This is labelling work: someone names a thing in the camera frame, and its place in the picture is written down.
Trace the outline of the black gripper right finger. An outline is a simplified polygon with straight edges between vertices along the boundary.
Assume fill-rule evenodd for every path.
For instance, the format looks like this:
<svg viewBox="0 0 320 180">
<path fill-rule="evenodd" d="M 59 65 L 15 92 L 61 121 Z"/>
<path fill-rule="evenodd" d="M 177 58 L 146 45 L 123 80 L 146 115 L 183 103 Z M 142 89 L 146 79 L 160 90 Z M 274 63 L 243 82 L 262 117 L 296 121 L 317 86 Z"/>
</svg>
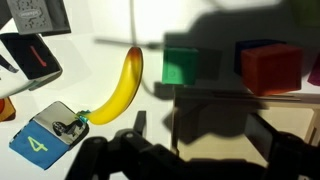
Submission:
<svg viewBox="0 0 320 180">
<path fill-rule="evenodd" d="M 320 180 L 320 147 L 278 131 L 256 113 L 249 113 L 245 136 L 268 162 L 263 180 Z"/>
</svg>

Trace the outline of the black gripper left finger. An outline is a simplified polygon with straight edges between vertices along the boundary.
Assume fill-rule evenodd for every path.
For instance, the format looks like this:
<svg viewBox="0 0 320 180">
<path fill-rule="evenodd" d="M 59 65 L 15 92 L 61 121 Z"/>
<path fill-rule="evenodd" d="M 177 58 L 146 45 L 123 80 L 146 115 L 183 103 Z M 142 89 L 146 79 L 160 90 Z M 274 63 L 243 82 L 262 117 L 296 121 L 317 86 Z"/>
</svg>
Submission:
<svg viewBox="0 0 320 180">
<path fill-rule="evenodd" d="M 117 131 L 111 141 L 102 136 L 87 138 L 65 180 L 109 180 L 118 172 L 129 180 L 184 180 L 183 161 L 143 136 L 146 120 L 146 112 L 139 111 L 133 127 Z"/>
</svg>

